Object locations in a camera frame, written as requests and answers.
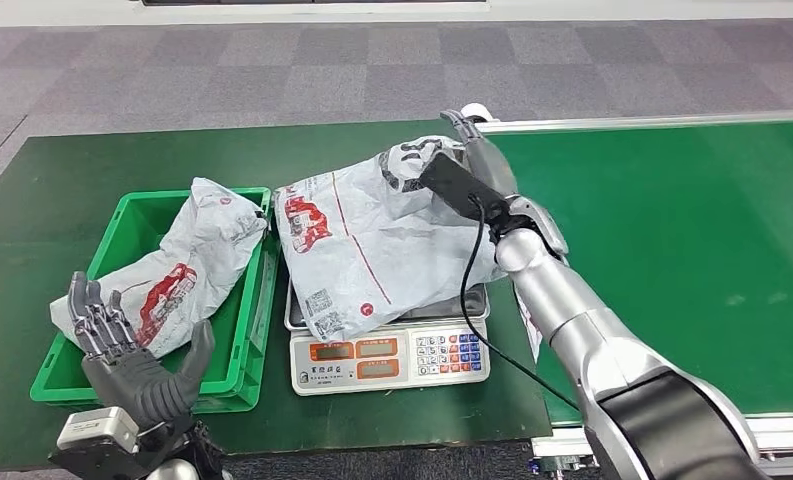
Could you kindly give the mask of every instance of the barcode label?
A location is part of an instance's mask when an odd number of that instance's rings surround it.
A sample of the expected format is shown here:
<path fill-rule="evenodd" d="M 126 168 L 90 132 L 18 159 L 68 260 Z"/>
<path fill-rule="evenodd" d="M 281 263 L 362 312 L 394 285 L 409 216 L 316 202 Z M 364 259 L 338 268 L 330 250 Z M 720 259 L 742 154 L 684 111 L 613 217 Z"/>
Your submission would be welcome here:
<path fill-rule="evenodd" d="M 317 332 L 322 338 L 329 337 L 334 332 L 339 332 L 345 328 L 343 327 L 343 321 L 340 319 L 340 314 L 337 312 L 331 312 L 314 321 L 314 325 L 316 325 Z"/>
<path fill-rule="evenodd" d="M 324 312 L 334 304 L 328 296 L 328 290 L 322 289 L 305 299 L 305 306 L 308 307 L 308 316 L 313 317 L 319 312 Z"/>

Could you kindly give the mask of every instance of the green plastic crate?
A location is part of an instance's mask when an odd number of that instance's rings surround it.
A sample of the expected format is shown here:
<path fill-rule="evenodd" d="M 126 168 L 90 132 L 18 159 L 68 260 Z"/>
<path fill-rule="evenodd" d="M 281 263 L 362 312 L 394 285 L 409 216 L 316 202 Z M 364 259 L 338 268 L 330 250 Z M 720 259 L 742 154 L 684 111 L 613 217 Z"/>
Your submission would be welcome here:
<path fill-rule="evenodd" d="M 271 218 L 268 188 L 232 190 L 260 205 Z M 157 250 L 189 194 L 178 190 L 122 197 L 87 269 L 88 277 L 101 277 Z M 196 413 L 243 412 L 257 404 L 279 248 L 272 235 L 264 235 L 243 276 L 211 317 L 216 347 L 194 406 Z M 189 344 L 169 353 L 161 363 L 175 371 L 188 349 Z M 82 357 L 83 352 L 58 333 L 31 386 L 31 399 L 67 407 L 97 405 L 98 397 L 81 370 Z"/>

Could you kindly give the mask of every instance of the keypad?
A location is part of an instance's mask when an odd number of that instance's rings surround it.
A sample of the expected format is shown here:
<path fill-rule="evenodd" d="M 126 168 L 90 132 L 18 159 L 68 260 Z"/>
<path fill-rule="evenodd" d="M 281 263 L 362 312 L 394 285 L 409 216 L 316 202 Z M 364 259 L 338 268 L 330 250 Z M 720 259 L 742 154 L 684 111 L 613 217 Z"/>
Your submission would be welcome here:
<path fill-rule="evenodd" d="M 422 376 L 480 371 L 481 344 L 476 335 L 427 335 L 416 338 L 417 368 Z"/>

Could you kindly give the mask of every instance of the black cable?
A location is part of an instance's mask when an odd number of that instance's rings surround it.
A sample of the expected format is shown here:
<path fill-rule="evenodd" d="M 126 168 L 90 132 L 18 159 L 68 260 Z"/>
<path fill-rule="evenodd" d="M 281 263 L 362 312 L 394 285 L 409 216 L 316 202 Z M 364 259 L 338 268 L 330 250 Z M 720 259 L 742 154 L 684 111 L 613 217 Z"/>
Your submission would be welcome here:
<path fill-rule="evenodd" d="M 499 355 L 500 357 L 502 357 L 506 362 L 508 362 L 511 365 L 513 365 L 514 367 L 516 367 L 517 370 L 519 370 L 519 371 L 525 373 L 526 375 L 528 375 L 529 378 L 531 378 L 535 382 L 539 383 L 541 386 L 543 386 L 543 388 L 548 390 L 552 395 L 555 395 L 556 397 L 561 399 L 564 403 L 569 405 L 573 410 L 579 411 L 579 409 L 576 406 L 575 402 L 573 402 L 572 400 L 570 400 L 569 398 L 564 396 L 564 394 L 562 394 L 561 392 L 559 392 L 558 390 L 553 388 L 551 385 L 546 383 L 546 381 L 543 380 L 542 378 L 540 378 L 540 376 L 538 376 L 536 373 L 534 373 L 533 371 L 531 371 L 528 368 L 524 367 L 521 363 L 519 363 L 516 360 L 514 360 L 513 358 L 509 357 L 506 353 L 504 353 L 503 351 L 501 351 L 498 348 L 496 348 L 493 344 L 491 344 L 484 337 L 484 335 L 482 335 L 475 328 L 475 325 L 473 325 L 472 320 L 470 320 L 470 315 L 467 313 L 467 302 L 466 302 L 467 282 L 469 282 L 470 271 L 473 269 L 473 263 L 475 263 L 475 257 L 476 257 L 476 255 L 478 255 L 478 249 L 481 246 L 481 236 L 484 233 L 484 222 L 485 222 L 484 205 L 482 205 L 481 202 L 474 195 L 470 195 L 470 201 L 473 202 L 478 207 L 479 211 L 481 212 L 481 220 L 479 221 L 479 224 L 478 224 L 478 234 L 476 235 L 476 242 L 475 242 L 475 245 L 473 245 L 473 251 L 470 254 L 470 259 L 467 261 L 467 268 L 466 268 L 466 270 L 464 270 L 464 278 L 463 278 L 463 280 L 461 280 L 461 313 L 464 315 L 464 320 L 467 321 L 467 325 L 470 327 L 470 330 L 472 330 L 473 335 L 478 337 L 478 339 L 481 341 L 481 343 L 487 345 L 487 348 L 489 348 L 493 353 L 495 353 L 495 354 Z"/>

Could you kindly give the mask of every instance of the digital scale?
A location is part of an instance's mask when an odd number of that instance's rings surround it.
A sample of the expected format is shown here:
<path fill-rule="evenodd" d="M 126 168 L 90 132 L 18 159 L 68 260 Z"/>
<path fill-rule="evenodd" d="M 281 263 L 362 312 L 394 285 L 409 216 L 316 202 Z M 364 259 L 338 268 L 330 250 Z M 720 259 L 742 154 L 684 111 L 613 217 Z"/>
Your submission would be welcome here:
<path fill-rule="evenodd" d="M 467 290 L 467 313 L 487 337 L 487 290 Z M 461 315 L 458 297 L 409 311 L 346 342 L 322 343 L 305 325 L 291 284 L 284 325 L 290 330 L 290 376 L 299 395 L 366 392 L 481 382 L 490 374 L 487 347 Z"/>

